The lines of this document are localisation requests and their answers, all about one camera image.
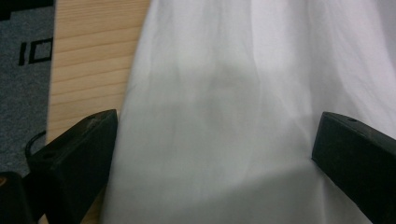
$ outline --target white cloth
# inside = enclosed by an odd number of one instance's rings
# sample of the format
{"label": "white cloth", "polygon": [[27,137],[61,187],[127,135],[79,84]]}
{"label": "white cloth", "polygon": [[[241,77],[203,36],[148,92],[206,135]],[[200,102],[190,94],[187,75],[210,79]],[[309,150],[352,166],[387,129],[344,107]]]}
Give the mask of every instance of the white cloth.
{"label": "white cloth", "polygon": [[103,223],[370,223],[310,157],[322,111],[396,137],[395,11],[151,1]]}

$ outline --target white fabric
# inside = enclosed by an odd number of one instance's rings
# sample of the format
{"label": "white fabric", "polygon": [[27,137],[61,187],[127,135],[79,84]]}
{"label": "white fabric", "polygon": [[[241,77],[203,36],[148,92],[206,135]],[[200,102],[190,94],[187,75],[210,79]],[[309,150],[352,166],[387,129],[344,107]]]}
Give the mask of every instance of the white fabric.
{"label": "white fabric", "polygon": [[370,223],[310,155],[322,111],[396,137],[395,11],[151,1],[103,223]]}

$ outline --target black object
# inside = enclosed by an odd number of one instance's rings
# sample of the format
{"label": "black object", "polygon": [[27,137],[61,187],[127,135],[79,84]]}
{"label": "black object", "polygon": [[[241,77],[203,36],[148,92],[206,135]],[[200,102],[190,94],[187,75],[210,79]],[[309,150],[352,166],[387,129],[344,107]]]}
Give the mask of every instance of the black object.
{"label": "black object", "polygon": [[33,223],[20,175],[0,173],[0,199],[0,223]]}
{"label": "black object", "polygon": [[396,223],[396,140],[324,112],[312,159],[374,224]]}
{"label": "black object", "polygon": [[[45,213],[49,223],[79,223],[108,180],[117,126],[116,110],[91,115],[29,157],[31,173],[13,182],[21,197],[4,198],[0,186],[0,216],[26,213],[38,221]],[[11,209],[15,204],[28,204],[30,210]]]}
{"label": "black object", "polygon": [[9,20],[12,11],[51,7],[53,0],[0,0],[0,21]]}

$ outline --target light wood plank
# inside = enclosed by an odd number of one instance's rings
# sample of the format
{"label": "light wood plank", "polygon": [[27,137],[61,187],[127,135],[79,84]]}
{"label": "light wood plank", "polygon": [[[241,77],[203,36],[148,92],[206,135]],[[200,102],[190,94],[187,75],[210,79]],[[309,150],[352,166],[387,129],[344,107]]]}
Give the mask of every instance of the light wood plank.
{"label": "light wood plank", "polygon": [[[90,114],[120,110],[148,7],[149,0],[57,1],[47,142]],[[82,223],[99,223],[103,195]]]}

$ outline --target gray carpet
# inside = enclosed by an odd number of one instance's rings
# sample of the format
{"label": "gray carpet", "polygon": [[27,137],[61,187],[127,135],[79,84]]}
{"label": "gray carpet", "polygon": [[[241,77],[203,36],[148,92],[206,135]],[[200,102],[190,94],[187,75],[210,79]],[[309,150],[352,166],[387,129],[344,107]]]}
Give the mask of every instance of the gray carpet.
{"label": "gray carpet", "polygon": [[[0,20],[0,172],[27,175],[23,148],[46,130],[54,7]],[[44,146],[44,138],[34,144]]]}

